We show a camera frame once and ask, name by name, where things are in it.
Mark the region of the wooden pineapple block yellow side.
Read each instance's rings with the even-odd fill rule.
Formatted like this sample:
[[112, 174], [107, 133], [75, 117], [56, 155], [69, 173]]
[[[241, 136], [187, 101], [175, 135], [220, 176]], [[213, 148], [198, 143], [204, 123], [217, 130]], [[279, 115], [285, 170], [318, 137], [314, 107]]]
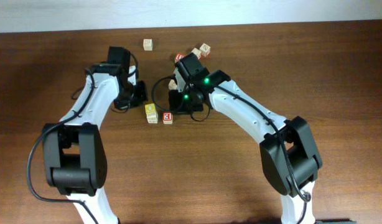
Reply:
[[154, 103], [149, 103], [145, 105], [146, 116], [154, 116], [157, 113], [156, 106]]

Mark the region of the red E wooden block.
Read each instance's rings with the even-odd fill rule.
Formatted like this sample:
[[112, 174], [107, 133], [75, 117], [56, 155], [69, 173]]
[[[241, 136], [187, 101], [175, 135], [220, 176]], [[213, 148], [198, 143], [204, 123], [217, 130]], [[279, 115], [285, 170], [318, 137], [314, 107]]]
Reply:
[[173, 114], [171, 112], [163, 112], [162, 121], [164, 124], [172, 124], [173, 123]]

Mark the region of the wooden 5 block red side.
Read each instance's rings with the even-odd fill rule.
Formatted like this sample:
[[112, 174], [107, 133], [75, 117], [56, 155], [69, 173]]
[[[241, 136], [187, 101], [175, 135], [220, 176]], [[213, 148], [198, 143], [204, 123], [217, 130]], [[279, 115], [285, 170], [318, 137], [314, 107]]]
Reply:
[[147, 122], [148, 123], [158, 123], [158, 114], [149, 114], [147, 115]]

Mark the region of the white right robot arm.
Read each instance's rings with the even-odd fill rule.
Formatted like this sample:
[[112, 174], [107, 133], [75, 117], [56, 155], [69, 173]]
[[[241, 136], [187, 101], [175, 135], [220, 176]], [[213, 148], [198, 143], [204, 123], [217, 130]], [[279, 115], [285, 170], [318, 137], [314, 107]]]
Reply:
[[258, 143], [264, 176], [281, 196], [281, 222], [316, 223], [312, 190], [323, 162], [307, 121], [270, 111], [223, 71], [209, 72], [193, 53], [175, 63], [174, 80], [177, 89], [169, 92], [173, 113], [193, 114], [207, 106]]

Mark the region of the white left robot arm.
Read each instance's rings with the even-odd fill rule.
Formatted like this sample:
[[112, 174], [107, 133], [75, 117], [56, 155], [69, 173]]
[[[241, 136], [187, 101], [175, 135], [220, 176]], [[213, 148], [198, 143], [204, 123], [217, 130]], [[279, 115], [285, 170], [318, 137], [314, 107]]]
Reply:
[[47, 183], [72, 203], [84, 223], [119, 223], [105, 193], [108, 163], [100, 127], [111, 106], [126, 112], [146, 100], [135, 56], [109, 47], [106, 61], [85, 71], [86, 83], [70, 111], [47, 123], [40, 139]]

